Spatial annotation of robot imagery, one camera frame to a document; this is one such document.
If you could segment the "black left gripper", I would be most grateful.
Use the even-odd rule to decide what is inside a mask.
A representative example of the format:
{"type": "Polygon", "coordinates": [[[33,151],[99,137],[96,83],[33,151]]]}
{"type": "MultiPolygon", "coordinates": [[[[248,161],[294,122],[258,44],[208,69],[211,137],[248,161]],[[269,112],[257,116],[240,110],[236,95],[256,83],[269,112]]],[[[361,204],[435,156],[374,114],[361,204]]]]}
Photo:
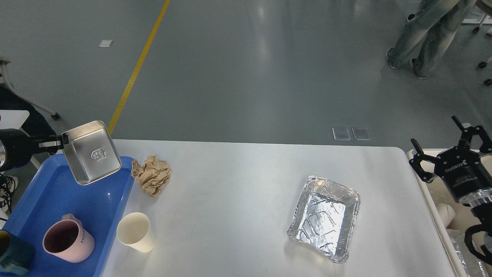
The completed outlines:
{"type": "Polygon", "coordinates": [[[34,154],[56,153],[69,143],[68,135],[39,135],[29,137],[15,128],[0,130],[1,167],[5,172],[26,165],[34,154]]]}

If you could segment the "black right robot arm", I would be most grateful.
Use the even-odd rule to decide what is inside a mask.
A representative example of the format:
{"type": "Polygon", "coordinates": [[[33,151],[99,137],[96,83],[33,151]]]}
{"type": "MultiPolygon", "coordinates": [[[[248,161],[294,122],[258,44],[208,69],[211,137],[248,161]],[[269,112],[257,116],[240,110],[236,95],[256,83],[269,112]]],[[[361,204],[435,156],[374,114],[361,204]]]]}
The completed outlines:
{"type": "Polygon", "coordinates": [[[451,118],[461,132],[457,145],[424,150],[412,138],[414,149],[407,157],[454,276],[465,277],[461,259],[466,252],[478,260],[483,272],[485,265],[491,265],[491,160],[482,161],[491,156],[491,138],[483,126],[463,125],[457,116],[451,118]],[[469,208],[478,221],[464,231],[465,247],[460,251],[456,251],[427,187],[434,180],[440,180],[452,200],[469,208]]]}

